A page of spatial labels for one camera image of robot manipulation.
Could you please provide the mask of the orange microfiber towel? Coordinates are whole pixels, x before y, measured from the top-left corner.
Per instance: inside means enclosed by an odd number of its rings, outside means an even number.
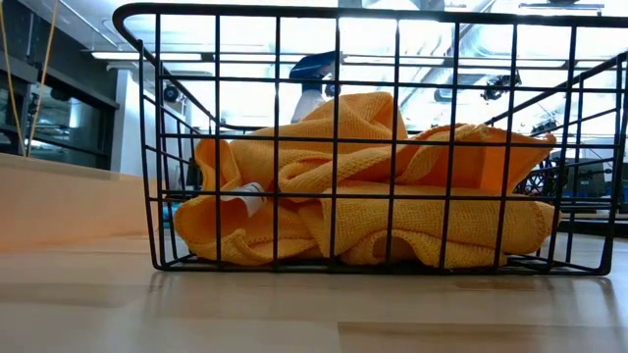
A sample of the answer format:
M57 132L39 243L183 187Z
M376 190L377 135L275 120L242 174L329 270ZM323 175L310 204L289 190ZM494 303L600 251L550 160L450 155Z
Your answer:
M555 224L552 205L513 192L554 142L444 126L396 149L361 146L335 161L302 162L290 176L297 190L340 197L303 202L297 214L320 255L349 265L503 266L509 254L539 249Z
M388 225L393 136L406 138L387 92L344 95L297 124L247 139L202 140L200 195L175 213L197 256L241 266L347 256Z

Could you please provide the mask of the spray bottle with blue cap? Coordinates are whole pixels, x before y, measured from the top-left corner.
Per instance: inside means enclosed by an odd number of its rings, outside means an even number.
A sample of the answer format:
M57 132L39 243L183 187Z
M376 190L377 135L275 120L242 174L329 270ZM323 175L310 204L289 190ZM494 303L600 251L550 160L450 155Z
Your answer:
M301 96L290 119L292 124L300 122L339 91L332 83L323 86L322 80L326 76L334 77L337 60L342 64L343 59L338 51L312 54L303 57L290 70L288 77L299 80L301 85Z

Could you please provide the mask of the ceiling light strip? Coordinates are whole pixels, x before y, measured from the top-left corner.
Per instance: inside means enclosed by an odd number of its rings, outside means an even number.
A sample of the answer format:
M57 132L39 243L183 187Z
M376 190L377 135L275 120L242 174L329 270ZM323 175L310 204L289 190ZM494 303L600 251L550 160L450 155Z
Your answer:
M346 64L370 65L370 66L393 66L395 58L392 56L357 56L349 55L344 59ZM452 67L452 57L400 57L398 63L405 67ZM471 57L461 58L458 64L463 67L506 67L510 66L510 60L505 58L491 57ZM565 60L553 59L517 59L517 68L562 68L566 65Z
M97 60L105 61L136 61L139 59L138 52L123 51L93 51L90 55ZM212 53L193 52L162 52L160 58L169 62L213 62Z

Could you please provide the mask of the dark glass-front cabinet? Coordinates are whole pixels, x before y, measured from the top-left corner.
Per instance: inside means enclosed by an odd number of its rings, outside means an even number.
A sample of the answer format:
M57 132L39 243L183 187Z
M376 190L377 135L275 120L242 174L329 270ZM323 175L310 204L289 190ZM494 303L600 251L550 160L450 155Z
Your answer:
M0 49L0 153L108 170L115 80L81 47Z

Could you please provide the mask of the background workbench equipment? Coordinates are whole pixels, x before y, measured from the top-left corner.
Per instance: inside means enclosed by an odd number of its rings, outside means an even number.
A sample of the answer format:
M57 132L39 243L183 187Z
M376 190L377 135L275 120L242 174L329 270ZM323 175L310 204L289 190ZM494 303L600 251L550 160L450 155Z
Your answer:
M600 156L577 160L579 167L569 168L563 198L593 198L589 204L578 201L574 211L563 211L558 225L561 232L590 235L606 235L610 211L596 201L608 201L612 192L613 164L601 162ZM621 167L621 186L617 196L618 206L614 221L616 237L628 238L628 159Z

